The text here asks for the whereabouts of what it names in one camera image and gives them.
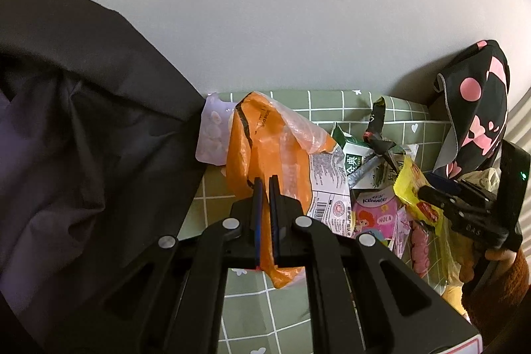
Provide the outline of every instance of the metal rivet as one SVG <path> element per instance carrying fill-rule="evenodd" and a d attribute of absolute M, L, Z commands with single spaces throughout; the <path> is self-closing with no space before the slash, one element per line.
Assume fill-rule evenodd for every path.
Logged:
<path fill-rule="evenodd" d="M 173 236 L 162 236 L 159 239 L 159 246 L 163 249 L 171 249 L 175 246 L 175 237 Z"/>
<path fill-rule="evenodd" d="M 376 244 L 376 239 L 374 238 L 374 236 L 372 234 L 369 234 L 369 233 L 363 233 L 363 234 L 360 234 L 359 237 L 359 242 L 363 245 L 363 246 L 374 246 Z"/>
<path fill-rule="evenodd" d="M 309 216 L 298 216 L 295 220 L 295 223 L 299 227 L 308 228 L 310 225 L 312 225 L 312 218 Z"/>
<path fill-rule="evenodd" d="M 223 226 L 228 230 L 235 230 L 240 226 L 240 222 L 236 218 L 227 218 L 223 221 Z"/>

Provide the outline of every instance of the hand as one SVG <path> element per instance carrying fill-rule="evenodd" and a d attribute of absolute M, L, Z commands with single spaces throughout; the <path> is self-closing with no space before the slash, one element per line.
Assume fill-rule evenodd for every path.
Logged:
<path fill-rule="evenodd" d="M 509 271 L 516 259 L 516 252 L 508 249 L 488 249 L 485 252 L 485 258 L 489 261 L 499 261 L 496 270 L 489 279 L 489 283 L 492 283 Z M 474 279 L 474 266 L 476 263 L 477 259 L 467 259 L 461 263 L 461 271 L 459 272 L 461 282 L 467 283 Z"/>

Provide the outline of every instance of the striped curtain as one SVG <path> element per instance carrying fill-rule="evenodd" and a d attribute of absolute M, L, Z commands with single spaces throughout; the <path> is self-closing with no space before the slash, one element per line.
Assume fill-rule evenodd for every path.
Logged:
<path fill-rule="evenodd" d="M 505 139 L 531 153 L 531 89 L 510 111 Z M 520 226 L 524 235 L 522 250 L 527 263 L 531 265 L 531 181 L 527 184 L 526 198 L 520 213 Z"/>

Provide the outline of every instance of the green tablecloth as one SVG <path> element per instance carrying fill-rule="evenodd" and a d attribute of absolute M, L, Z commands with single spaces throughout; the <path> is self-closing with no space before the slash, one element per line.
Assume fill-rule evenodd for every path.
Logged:
<path fill-rule="evenodd" d="M 262 91 L 320 125 L 328 132 L 334 122 L 361 138 L 373 101 L 381 95 L 362 90 Z M 238 102 L 246 93 L 221 94 L 224 101 Z M 433 168 L 448 122 L 431 121 L 427 107 L 385 97 L 383 135 L 399 144 L 419 144 L 416 163 L 423 171 Z M 208 224 L 229 216 L 235 198 L 227 189 L 220 167 L 208 167 L 190 206 L 179 238 L 200 234 Z M 403 260 L 411 263 L 411 246 Z M 440 252 L 434 236 L 429 243 L 431 268 L 424 280 L 442 293 L 445 280 L 439 267 Z M 304 282 L 280 290 L 263 272 L 232 269 L 227 276 L 218 353 L 310 354 L 313 352 L 310 310 Z"/>

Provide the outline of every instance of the brown sleeve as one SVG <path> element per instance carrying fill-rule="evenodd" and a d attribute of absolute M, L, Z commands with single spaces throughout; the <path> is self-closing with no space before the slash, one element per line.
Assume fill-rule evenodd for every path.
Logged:
<path fill-rule="evenodd" d="M 529 288 L 529 267 L 519 250 L 511 269 L 492 284 L 473 294 L 463 292 L 463 307 L 470 321 L 480 331 L 483 344 L 488 345 L 503 329 Z"/>

